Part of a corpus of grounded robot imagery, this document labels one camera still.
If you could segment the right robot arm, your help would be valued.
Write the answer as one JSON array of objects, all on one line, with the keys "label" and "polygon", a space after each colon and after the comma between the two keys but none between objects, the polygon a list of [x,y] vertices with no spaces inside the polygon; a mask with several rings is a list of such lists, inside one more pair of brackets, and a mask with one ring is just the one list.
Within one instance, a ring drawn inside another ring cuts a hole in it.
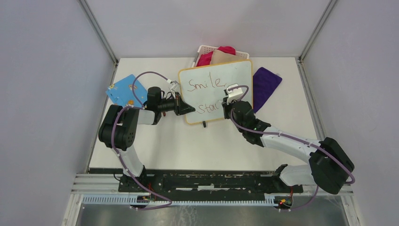
[{"label": "right robot arm", "polygon": [[286,133],[256,118],[247,101],[225,97],[222,106],[224,117],[232,121],[247,142],[282,151],[304,162],[298,166],[280,166],[271,180],[275,191],[316,185],[325,192],[338,194],[344,185],[354,184],[354,164],[335,139],[316,140]]}]

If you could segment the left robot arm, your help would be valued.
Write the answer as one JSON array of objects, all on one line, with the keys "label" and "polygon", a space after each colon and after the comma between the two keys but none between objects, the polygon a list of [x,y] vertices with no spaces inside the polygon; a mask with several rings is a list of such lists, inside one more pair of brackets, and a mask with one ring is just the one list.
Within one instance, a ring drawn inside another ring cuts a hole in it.
[{"label": "left robot arm", "polygon": [[113,149],[123,167],[123,174],[131,177],[129,184],[137,192],[148,186],[145,166],[133,146],[138,125],[157,125],[162,115],[170,111],[177,116],[196,111],[183,101],[179,92],[169,98],[163,97],[162,93],[159,87],[149,88],[144,109],[111,105],[98,132],[99,141]]}]

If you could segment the yellow framed whiteboard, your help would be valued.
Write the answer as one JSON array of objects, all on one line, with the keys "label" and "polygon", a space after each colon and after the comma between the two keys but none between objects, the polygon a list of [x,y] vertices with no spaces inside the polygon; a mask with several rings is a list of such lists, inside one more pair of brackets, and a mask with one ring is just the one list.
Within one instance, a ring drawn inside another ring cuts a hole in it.
[{"label": "yellow framed whiteboard", "polygon": [[188,124],[223,119],[222,101],[229,86],[246,85],[242,99],[253,103],[253,64],[249,59],[182,69],[178,73],[184,102],[195,108],[185,115]]}]

